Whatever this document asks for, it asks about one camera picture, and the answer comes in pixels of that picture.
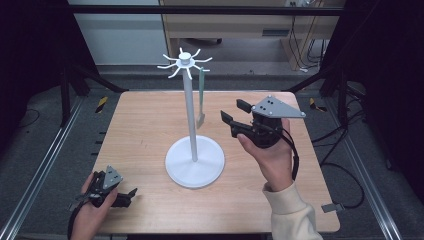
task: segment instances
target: sleeve cuff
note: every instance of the sleeve cuff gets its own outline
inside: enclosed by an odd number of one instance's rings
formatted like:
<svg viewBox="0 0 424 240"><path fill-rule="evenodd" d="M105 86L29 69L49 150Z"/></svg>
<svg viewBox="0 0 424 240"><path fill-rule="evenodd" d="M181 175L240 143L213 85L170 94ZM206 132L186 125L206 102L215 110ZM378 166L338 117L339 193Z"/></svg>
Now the sleeve cuff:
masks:
<svg viewBox="0 0 424 240"><path fill-rule="evenodd" d="M306 203L297 192L296 184L294 182L290 187L280 192L271 192L269 187L265 184L262 191L268 199L274 214L291 214L307 207Z"/></svg>

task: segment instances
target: white vertical pole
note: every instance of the white vertical pole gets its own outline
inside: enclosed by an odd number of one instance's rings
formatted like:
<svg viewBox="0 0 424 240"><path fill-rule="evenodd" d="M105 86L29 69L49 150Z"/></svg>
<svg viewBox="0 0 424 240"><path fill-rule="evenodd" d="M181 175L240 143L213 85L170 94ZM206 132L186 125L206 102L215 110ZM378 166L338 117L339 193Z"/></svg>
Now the white vertical pole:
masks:
<svg viewBox="0 0 424 240"><path fill-rule="evenodd" d="M197 162L196 128L194 125L193 87L188 76L189 69L183 69L184 93L186 98L188 130L190 131L191 155L193 162Z"/></svg>

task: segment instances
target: cabinet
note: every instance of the cabinet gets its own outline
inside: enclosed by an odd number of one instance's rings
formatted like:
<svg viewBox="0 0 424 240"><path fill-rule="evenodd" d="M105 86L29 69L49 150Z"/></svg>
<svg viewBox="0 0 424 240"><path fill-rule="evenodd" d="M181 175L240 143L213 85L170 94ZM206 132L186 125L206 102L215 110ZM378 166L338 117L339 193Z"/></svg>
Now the cabinet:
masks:
<svg viewBox="0 0 424 240"><path fill-rule="evenodd" d="M161 5L194 5L194 6L266 6L284 7L288 0L262 1L204 1L204 0L161 0ZM344 0L314 1L310 7L343 7ZM338 17L298 16L295 17L294 38L290 38L293 16L261 16L261 15L178 15L164 14L163 22L168 54L178 55L181 38L279 38L285 54L293 69L296 69L296 58L307 52L311 39L330 39Z"/></svg>

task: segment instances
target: human hand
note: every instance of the human hand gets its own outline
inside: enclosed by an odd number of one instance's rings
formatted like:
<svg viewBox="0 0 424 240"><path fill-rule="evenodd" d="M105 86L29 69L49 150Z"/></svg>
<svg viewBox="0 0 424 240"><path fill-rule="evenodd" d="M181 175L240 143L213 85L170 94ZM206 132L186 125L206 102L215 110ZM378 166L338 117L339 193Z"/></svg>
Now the human hand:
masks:
<svg viewBox="0 0 424 240"><path fill-rule="evenodd" d="M88 176L81 188L81 193L84 194L87 191L92 178L93 173ZM114 188L99 208L96 208L91 202L84 204L75 218L71 240L93 239L117 196L118 190Z"/></svg>
<svg viewBox="0 0 424 240"><path fill-rule="evenodd" d="M282 118L281 122L283 128L290 133L290 121ZM284 140L280 139L273 146L262 149L243 134L238 134L237 138L244 150L258 162L272 191L279 192L293 184L292 149Z"/></svg>

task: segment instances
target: white wall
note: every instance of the white wall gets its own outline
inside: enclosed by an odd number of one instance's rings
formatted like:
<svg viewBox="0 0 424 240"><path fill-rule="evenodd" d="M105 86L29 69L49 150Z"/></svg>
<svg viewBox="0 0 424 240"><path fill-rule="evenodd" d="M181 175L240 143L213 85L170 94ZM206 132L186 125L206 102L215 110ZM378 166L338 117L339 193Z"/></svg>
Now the white wall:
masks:
<svg viewBox="0 0 424 240"><path fill-rule="evenodd" d="M158 5L158 0L68 0L69 4ZM168 64L159 14L75 14L96 65Z"/></svg>

